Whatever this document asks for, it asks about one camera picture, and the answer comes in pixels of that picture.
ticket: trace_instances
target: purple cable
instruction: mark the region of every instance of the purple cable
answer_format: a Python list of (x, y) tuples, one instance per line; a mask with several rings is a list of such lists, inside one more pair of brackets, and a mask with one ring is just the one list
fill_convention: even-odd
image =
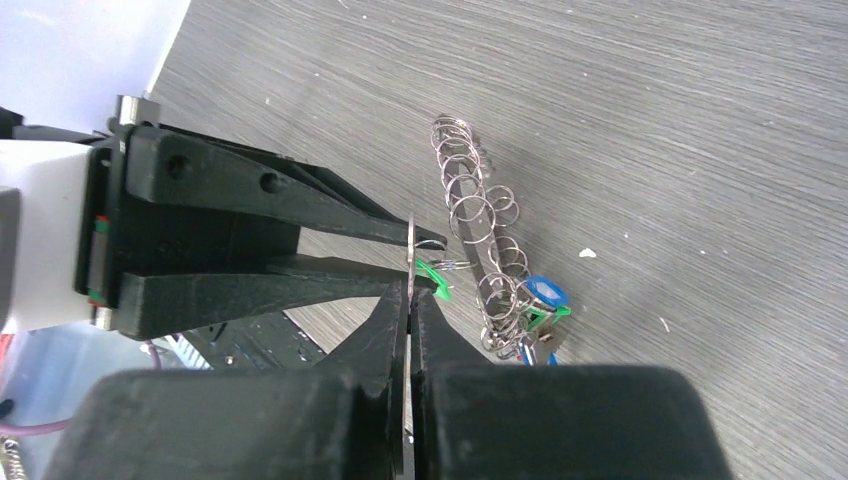
[[(147, 344), (147, 351), (150, 353), (150, 358), (153, 360), (153, 368), (159, 370), (162, 368), (162, 357), (159, 356), (159, 351), (156, 350), (156, 346), (153, 345), (153, 342), (147, 340), (144, 342)], [(0, 423), (0, 435), (4, 435), (7, 437), (31, 437), (34, 435), (44, 435), (46, 433), (53, 433), (63, 430), (68, 425), (68, 420), (59, 420), (58, 422), (52, 423), (44, 423), (41, 425), (29, 425), (25, 427), (19, 427), (16, 425), (8, 425), (5, 423)]]

